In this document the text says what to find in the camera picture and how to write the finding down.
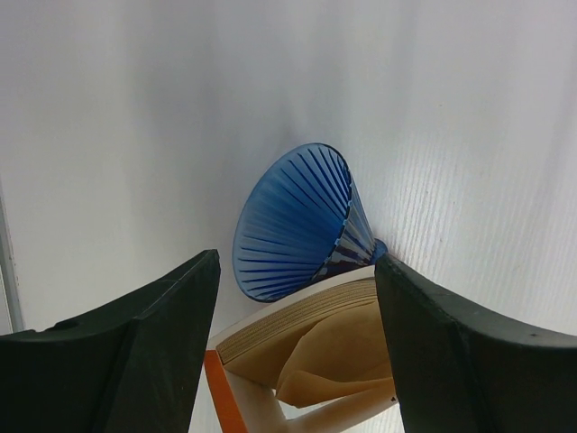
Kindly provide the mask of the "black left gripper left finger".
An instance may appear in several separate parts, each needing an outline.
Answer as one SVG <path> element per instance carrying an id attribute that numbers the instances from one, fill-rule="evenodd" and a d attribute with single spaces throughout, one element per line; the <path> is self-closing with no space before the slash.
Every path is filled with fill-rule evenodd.
<path id="1" fill-rule="evenodd" d="M 205 250 L 97 309 L 2 336 L 2 431 L 188 431 L 220 273 Z"/>

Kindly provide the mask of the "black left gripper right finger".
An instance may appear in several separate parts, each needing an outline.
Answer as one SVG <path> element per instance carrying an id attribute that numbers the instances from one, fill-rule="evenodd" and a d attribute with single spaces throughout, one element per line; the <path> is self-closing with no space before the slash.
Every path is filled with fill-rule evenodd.
<path id="1" fill-rule="evenodd" d="M 384 254 L 381 320 L 406 432 L 574 432 L 576 338 L 508 318 Z"/>

